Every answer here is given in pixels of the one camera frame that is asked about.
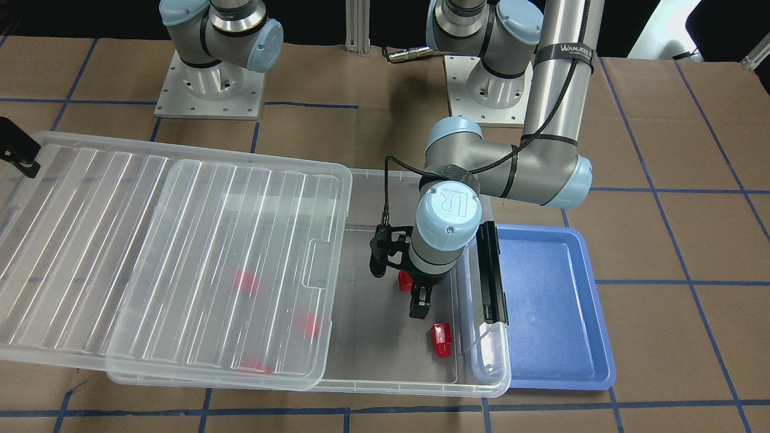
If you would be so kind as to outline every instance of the blue tape line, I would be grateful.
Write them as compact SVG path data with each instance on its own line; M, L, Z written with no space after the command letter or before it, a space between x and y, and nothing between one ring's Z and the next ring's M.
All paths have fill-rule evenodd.
M567 404L493 404L489 407L492 412L513 411L590 411L595 409L612 409L612 403L567 403Z
M615 92L615 87L612 83L612 79L610 78L610 74L607 71L607 67L604 64L604 60L600 57L599 61L601 63L601 68L604 70L604 75L607 77L607 83L609 84L610 90L612 91L612 96L615 99L615 104L618 106L618 111L620 111L621 117L623 118L623 122L626 125L628 135L631 137L631 143L634 145L634 150L636 150L637 156L639 158L639 162L641 163L642 169L644 170L644 175L647 177L647 181L650 184L650 188L652 189L652 196L655 198L655 203L658 205L658 211L661 213L661 217L663 218L663 223L666 226L666 230L668 231L668 236L671 238L671 243L674 245L674 251L676 252L677 258L679 259L679 264L681 265L682 271L685 273L685 279L687 280L688 285L690 287L690 292L692 293L693 300L695 301L695 306L698 308L698 313L701 316L701 321L703 322L703 326L706 328L706 334L708 334L708 339L711 342L711 347L714 349L714 354L717 357L717 361L719 361L719 367L721 368L722 373L725 376L725 380L727 381L727 385L730 388L730 394L732 394L732 398L735 401L735 405L738 407L738 413L741 415L741 420L743 420L743 426L747 433L751 433L752 429L748 425L746 414L744 413L743 407L741 406L741 402L738 399L738 392L735 390L735 386L732 383L732 379L730 378L730 373L728 372L727 367L725 366L725 360L722 358L721 352L719 351L719 346L717 345L716 339L714 337L714 333L711 331L711 326L709 326L708 324L708 319L706 318L706 314L703 311L701 300L698 298L698 292L695 290L695 285L692 283L692 278L690 276L690 271L687 268L687 264L685 263L685 258L684 256L682 256L681 250L679 249L679 243L677 242L676 237L674 236L674 231L671 229L671 224L668 222L668 217L666 216L666 212L663 209L663 203L661 202L658 192L655 191L655 184L652 182L650 172L647 168L647 163L644 162L644 157L641 155L639 145L636 142L636 137L634 137L634 132L631 130L631 124L628 122L628 118L625 115L625 111L623 110L623 106L621 104L620 98L618 98L618 93Z
M67 102L66 99L36 99L36 98L0 98L2 102L55 102L58 104Z
M770 406L770 400L740 400L744 406ZM699 408L714 406L735 406L735 400L681 400L681 401L631 401L618 402L620 409L638 408ZM595 409L612 409L612 403L570 403L570 404L488 404L489 412L501 411L580 411ZM208 416L227 415L345 415L345 414L399 414L399 413L431 413L431 412L479 412L479 406L419 406L415 408L381 407L350 410L349 408L272 408L272 409L209 409ZM168 411L98 411L98 410L67 410L64 418L70 417L122 417L122 416L201 416L203 409L176 409ZM62 414L61 410L54 411L0 411L0 418L54 418Z
M651 188L623 188L616 186L594 186L591 191L609 191L613 193L651 193ZM770 194L770 190L697 190L688 188L655 188L659 193L687 193L687 194Z
M595 280L596 284L671 284L688 286L690 283L696 286L770 286L770 281L711 281L711 280Z
M62 117L64 116L64 111L67 110L67 105L69 103L69 100L72 99L72 95L75 94L75 89L78 88L78 83L80 82L80 79L83 77L83 72L85 71L85 67L89 64L89 60L91 59L91 55L94 52L94 48L96 47L96 42L98 39L94 39L94 42L91 43L91 48L89 49L89 53L85 55L85 60L83 60L83 64L80 66L80 70L78 71L78 75L75 77L75 82L72 84L72 88L69 90L69 93L67 94L66 101L64 101L64 104L62 104L62 109L59 110L59 115L56 116L56 120L54 120L53 126L51 126L51 131L56 131L56 128L59 127L59 122L62 121Z
M0 418L40 418L58 417L62 410L57 411L0 411Z
M203 398L203 413L200 415L198 424L198 433L206 432L206 418L209 414L209 404L211 403L211 388L206 388L206 396Z
M200 409L174 409L170 411L98 411L95 409L83 409L67 411L65 417L178 417L201 416L203 411Z
M158 118L155 121L155 127L152 128L152 135L149 137L149 141L155 141L158 138L158 131L160 130L160 123L163 121L162 118Z
M631 401L618 403L621 409L649 408L713 408L719 406L735 406L734 400L703 400L703 401Z
M299 107L315 107L315 108L359 109L359 106L348 106L344 104L312 104L308 102L291 102L291 101L265 102L265 105L266 106L299 106Z
M484 413L484 432L492 433L492 418L489 415L489 399L481 398L481 411Z
M254 408L254 409L209 409L208 416L230 415L344 415L345 408Z
M412 414L412 413L443 413L443 412L481 412L480 406L413 406L413 407L381 407L351 410L351 414Z
M110 104L121 106L154 106L157 104L157 101L111 101L97 99L70 99L68 102L71 104Z
M89 64L89 60L91 59L91 55L94 53L94 48L96 48L96 43L98 42L98 39L94 39L94 42L91 43L91 48L89 49L89 53L85 55L85 60L83 60L83 64L80 66L80 70L78 71L78 76L75 77L75 82L72 84L72 88L69 90L69 93L67 94L67 100L72 99L72 95L75 94L75 89L78 88L78 83L80 83L80 79L83 77L83 73L85 72L85 67Z
M570 219L567 218L567 211L564 209L561 210L561 220L564 222L565 227L570 226Z
M251 139L251 153L256 152L256 138L259 136L259 122L254 125L254 136Z
M762 232L765 234L765 237L767 238L767 240L770 240L770 233L768 233L767 227L765 227L764 223L762 222L762 218L759 216L757 209L754 207L754 203L752 202L751 197L749 197L748 194L746 193L746 188L743 187L743 183L738 178L738 172L735 171L735 168L732 166L732 163L730 163L730 158L728 158L727 152L725 152L725 148L722 147L722 144L719 141L719 138L717 137L717 133L714 131L714 128L711 126L711 122L708 121L706 112L703 111L703 107L701 106L700 101L698 101L698 97L695 96L695 92L692 91L692 87L690 87L690 83L687 81L687 77L685 77L684 71L681 70L681 67L679 67L678 62L674 62L674 66L676 66L677 71L679 71L681 80L685 82L685 87L687 87L687 91L690 92L690 96L692 96L692 100L693 102L695 102L695 106L697 106L698 111L701 112L701 117L703 117L703 120L706 122L706 126L708 126L708 131L711 133L711 137L714 138L714 142L717 143L719 152L722 154L722 158L725 159L725 162L727 163L727 167L730 168L730 173L732 173L732 176L735 178L735 183L738 184L738 188L743 192L743 197L746 199L746 203L748 203L748 207L752 209L754 218L756 218L757 223L759 223L759 226L762 228Z
M350 409L345 408L345 416L343 417L342 421L342 431L343 433L350 433Z
M64 415L67 413L67 406L69 406L69 399L71 398L71 396L72 396L72 389L64 393L64 398L62 399L62 409L59 411L59 416L56 417L56 424L54 425L53 433L59 433L62 430Z
M615 413L615 422L618 424L618 433L625 433L623 428L623 418L621 418L621 409L618 406L618 399L615 397L614 387L610 387L610 401L612 402L612 411Z
M0 97L2 102L67 102L70 104L105 104L105 105L124 105L124 106L154 106L156 101L119 101L119 100L96 100L96 99L47 99L47 98L5 98Z

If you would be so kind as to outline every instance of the silver tube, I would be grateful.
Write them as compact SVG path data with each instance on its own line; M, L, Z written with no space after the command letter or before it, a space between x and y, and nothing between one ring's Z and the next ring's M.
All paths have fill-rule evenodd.
M550 0L546 4L540 47L577 42L580 35L585 0ZM591 0L583 43L596 47L604 0ZM552 59L534 67L524 135L535 133L551 113L571 65L570 59ZM578 140L583 108L588 94L591 67L577 62L570 85L555 116L542 132L517 155L511 191L506 198L530 203L550 202L570 179L577 164Z
M580 35L584 6L585 1L549 0L545 8L540 46L576 42ZM599 36L603 8L604 0L591 1L583 43L592 49L596 47ZM524 120L524 135L534 133L548 117L564 85L570 63L569 59L554 59L535 66ZM591 67L578 62L561 106L543 134L578 139L590 77ZM538 146L537 140L529 146Z

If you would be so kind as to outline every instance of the black rubber strip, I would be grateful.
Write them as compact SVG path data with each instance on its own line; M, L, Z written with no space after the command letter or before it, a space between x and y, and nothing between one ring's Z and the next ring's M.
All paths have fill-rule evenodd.
M577 59L589 65L593 74L595 53L591 47L582 42L562 42L545 47L537 47L532 66L553 59Z
M525 69L524 71L521 71L518 74L503 74L502 72L498 72L492 69L484 59L481 59L481 65L484 67L485 71L489 72L493 76L496 76L502 79L516 79L524 75L524 73L526 72L526 69Z
M492 8L487 11L487 28L484 30L484 40L481 42L481 49L479 50L479 57L482 59L487 54L489 49L489 40L492 39L492 30L494 28L494 16L495 12Z
M534 136L534 134L526 134L521 136L522 141L526 139L530 139ZM571 139L569 137L565 136L552 136L551 134L540 134L537 136L539 139L550 139L553 141L561 141L567 144L571 144L572 146L578 147L578 141L575 139Z
M265 18L262 18L262 21L259 24L253 26L251 29L246 29L242 32L225 32L224 30L218 28L215 25L212 25L212 27L214 28L214 30L216 30L217 33L219 33L222 36L227 36L228 38L242 38L248 35L253 35L254 33L257 33L259 30L262 30L262 27L264 27L265 24L267 23L267 19L268 18L265 15Z
M511 146L511 151L514 150L516 146ZM503 195L501 195L501 198L505 198L508 196L508 194L511 192L511 186L514 184L514 177L516 176L516 167L518 166L519 156L516 155L514 158L511 158L511 171L508 172L508 181L505 183L505 188L503 189Z
M214 60L213 62L208 62L208 63L190 63L182 60L182 63L184 63L185 65L188 65L190 68L206 69L222 63L222 60Z
M213 57L209 52L209 44L206 43L206 26L209 24L209 9L210 7L206 8L206 12L200 17L200 46L203 47L204 53L209 57Z

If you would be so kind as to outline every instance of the table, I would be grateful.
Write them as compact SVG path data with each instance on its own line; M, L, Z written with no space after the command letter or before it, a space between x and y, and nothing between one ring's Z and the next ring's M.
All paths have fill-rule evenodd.
M285 45L259 122L156 119L170 42L0 39L0 116L28 133L419 166L449 115L440 58ZM600 393L494 399L130 387L0 361L0 431L770 431L770 97L736 63L600 59L575 210L494 200L498 223L587 240L618 370ZM520 129L484 129L518 143Z

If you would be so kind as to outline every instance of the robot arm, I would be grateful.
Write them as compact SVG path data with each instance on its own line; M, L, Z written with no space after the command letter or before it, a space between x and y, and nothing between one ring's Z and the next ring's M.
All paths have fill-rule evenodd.
M161 0L160 15L181 60L191 69L221 62L254 72L275 65L283 28L262 0Z
M591 163L577 154L577 142L603 6L603 0L550 0L542 19L527 0L431 2L429 45L482 58L469 82L483 105L515 104L538 43L539 49L519 146L484 140L469 119L442 119L430 133L414 228L393 243L391 234L403 228L391 228L387 208L383 213L370 268L375 276L384 274L383 263L409 272L411 317L426 317L432 286L474 238L478 194L562 209L587 196ZM396 250L403 254L394 266L387 255Z
M458 9L461 6L474 6L480 10L476 21L466 29L475 29L479 22L492 24L487 24L487 30L479 28L474 35L463 39L460 36L463 33L453 27L462 22L456 18L459 13L456 11L464 10ZM504 69L499 61L487 61L482 52L472 55L482 55L480 65L484 65L490 76L488 82L501 82L505 78L500 75L523 74L529 63L534 44L524 43L526 38L518 36L531 36L540 30L536 16L539 12L531 11L535 7L527 0L502 0L494 6L497 11L493 20L484 18L484 11L489 8L493 6L481 0L438 0L429 13L434 19L428 39L430 41L432 35L439 47L457 46L463 53L473 53L464 48L469 47L473 39L480 38L481 33L492 34L486 53L497 60L502 51L497 44L514 47L508 55L517 60L507 63L510 68ZM602 9L602 0L550 0L546 4L520 143L523 146L508 161L475 173L481 193L564 209L577 206L588 194L592 181L591 163L577 154L577 143ZM514 22L511 17L516 16L517 10L524 11L522 15L528 18L516 17ZM487 13L490 17L493 15L491 11ZM455 34L450 34L447 29L455 29ZM551 115L560 95L558 107ZM431 132L426 167L453 164L470 171L494 163L511 151L511 145L484 140L481 129L470 120L447 118L439 121Z

